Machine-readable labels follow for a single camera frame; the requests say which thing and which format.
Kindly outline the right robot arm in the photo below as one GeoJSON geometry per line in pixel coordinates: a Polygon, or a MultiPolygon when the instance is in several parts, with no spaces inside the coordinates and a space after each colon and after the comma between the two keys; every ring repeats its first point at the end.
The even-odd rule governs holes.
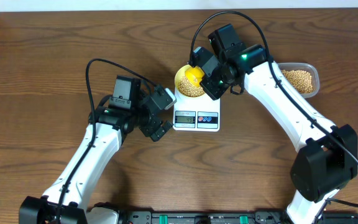
{"type": "Polygon", "coordinates": [[[357,134],[317,112],[283,76],[267,44],[246,47],[233,26],[209,36],[212,51],[191,48],[189,64],[204,76],[212,99],[239,85],[260,101],[284,129],[297,151],[290,175],[296,192],[286,209],[289,223],[316,223],[325,206],[357,176],[357,134]]]}

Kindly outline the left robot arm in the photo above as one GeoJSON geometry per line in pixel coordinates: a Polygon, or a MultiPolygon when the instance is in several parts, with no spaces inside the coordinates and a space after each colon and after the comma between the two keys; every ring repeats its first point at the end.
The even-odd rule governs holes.
{"type": "Polygon", "coordinates": [[[88,210],[90,197],[108,162],[126,136],[139,128],[154,142],[172,127],[158,114],[177,101],[168,88],[155,86],[146,94],[138,86],[117,86],[89,116],[84,138],[59,178],[40,198],[27,197],[19,209],[20,223],[118,223],[112,208],[88,210]]]}

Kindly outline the yellow measuring scoop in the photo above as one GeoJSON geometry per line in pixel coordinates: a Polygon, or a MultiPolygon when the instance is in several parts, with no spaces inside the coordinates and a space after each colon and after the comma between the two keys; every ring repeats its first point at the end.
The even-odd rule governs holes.
{"type": "Polygon", "coordinates": [[[185,70],[185,76],[193,86],[200,87],[200,82],[204,77],[204,71],[199,67],[190,67],[185,70]]]}

